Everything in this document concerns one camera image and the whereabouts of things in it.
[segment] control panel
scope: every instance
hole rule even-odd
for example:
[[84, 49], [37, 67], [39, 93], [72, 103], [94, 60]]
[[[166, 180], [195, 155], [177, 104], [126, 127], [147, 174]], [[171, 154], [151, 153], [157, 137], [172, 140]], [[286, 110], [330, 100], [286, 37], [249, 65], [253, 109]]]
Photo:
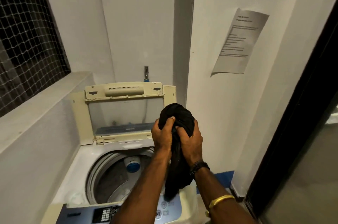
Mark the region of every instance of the control panel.
[[[56, 224], [108, 224], [122, 205], [112, 203], [79, 208], [63, 205]], [[182, 213], [180, 195], [167, 202], [161, 195], [158, 200], [155, 224], [165, 224], [177, 220]]]

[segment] washing machine drum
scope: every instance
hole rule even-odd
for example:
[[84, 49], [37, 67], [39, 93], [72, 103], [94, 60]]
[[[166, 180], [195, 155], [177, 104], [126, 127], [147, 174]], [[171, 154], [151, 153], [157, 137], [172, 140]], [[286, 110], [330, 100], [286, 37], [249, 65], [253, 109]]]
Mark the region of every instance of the washing machine drum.
[[142, 148], [112, 151], [99, 158], [87, 177], [89, 203], [124, 201], [153, 154], [153, 148]]

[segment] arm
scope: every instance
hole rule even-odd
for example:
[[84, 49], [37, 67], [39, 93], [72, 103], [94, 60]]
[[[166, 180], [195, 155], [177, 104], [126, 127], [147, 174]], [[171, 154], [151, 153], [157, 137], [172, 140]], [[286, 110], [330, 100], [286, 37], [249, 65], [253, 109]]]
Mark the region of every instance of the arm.
[[154, 156], [111, 223], [154, 223], [159, 194], [171, 158], [171, 128], [174, 122], [174, 117], [168, 118], [160, 130], [156, 120], [151, 130], [155, 145]]
[[[203, 137], [199, 131], [198, 123], [195, 120], [195, 129], [191, 137], [188, 137], [182, 127], [176, 127], [176, 130], [181, 139], [184, 158], [188, 165], [192, 167], [194, 163], [202, 160]], [[208, 168], [202, 167], [199, 169], [195, 173], [195, 180], [203, 203], [208, 210], [212, 200], [229, 194]], [[256, 224], [254, 219], [233, 199], [219, 202], [209, 210], [209, 213], [214, 224]]]

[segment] button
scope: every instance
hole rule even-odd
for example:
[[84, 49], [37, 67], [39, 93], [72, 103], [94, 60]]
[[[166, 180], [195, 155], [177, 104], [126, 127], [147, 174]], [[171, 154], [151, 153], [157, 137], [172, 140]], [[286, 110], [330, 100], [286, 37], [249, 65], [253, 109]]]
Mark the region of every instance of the button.
[[156, 216], [155, 216], [155, 218], [156, 218], [156, 219], [160, 219], [161, 216], [162, 216], [161, 210], [157, 210], [157, 211], [156, 211]]
[[161, 203], [161, 207], [162, 207], [162, 209], [165, 209], [165, 208], [167, 207], [167, 203], [166, 203], [165, 201], [163, 201], [163, 202]]

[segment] hand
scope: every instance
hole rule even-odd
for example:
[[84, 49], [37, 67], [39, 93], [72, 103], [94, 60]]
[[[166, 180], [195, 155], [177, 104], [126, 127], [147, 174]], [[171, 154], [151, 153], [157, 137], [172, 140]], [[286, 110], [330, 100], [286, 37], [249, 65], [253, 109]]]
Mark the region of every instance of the hand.
[[175, 122], [175, 117], [170, 117], [167, 119], [166, 124], [163, 129], [158, 128], [158, 119], [155, 121], [154, 126], [151, 129], [152, 139], [155, 145], [155, 151], [165, 150], [169, 151], [171, 156], [171, 144], [172, 144], [172, 134], [171, 129]]
[[176, 126], [177, 133], [181, 139], [181, 148], [188, 165], [192, 167], [194, 163], [202, 160], [202, 142], [203, 137], [198, 128], [198, 122], [195, 120], [195, 128], [192, 136], [189, 138], [186, 130]]

